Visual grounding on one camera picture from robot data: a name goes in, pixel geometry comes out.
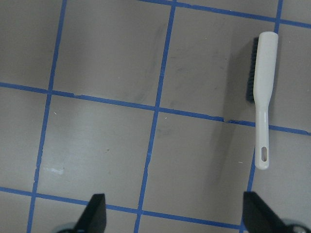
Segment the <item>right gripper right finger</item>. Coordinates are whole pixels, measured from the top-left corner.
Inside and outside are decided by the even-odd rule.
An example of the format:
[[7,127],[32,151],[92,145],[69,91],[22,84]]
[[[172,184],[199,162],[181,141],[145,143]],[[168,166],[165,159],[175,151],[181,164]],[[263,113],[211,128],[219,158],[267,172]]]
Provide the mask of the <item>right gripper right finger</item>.
[[242,221],[249,233],[286,233],[286,224],[256,192],[244,192]]

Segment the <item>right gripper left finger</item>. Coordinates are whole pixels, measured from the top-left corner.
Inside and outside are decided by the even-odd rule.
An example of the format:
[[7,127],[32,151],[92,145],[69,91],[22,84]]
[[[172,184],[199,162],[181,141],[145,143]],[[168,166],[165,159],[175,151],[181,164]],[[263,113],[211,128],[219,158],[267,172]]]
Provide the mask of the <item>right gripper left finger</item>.
[[76,225],[74,233],[103,233],[106,228],[105,194],[94,194]]

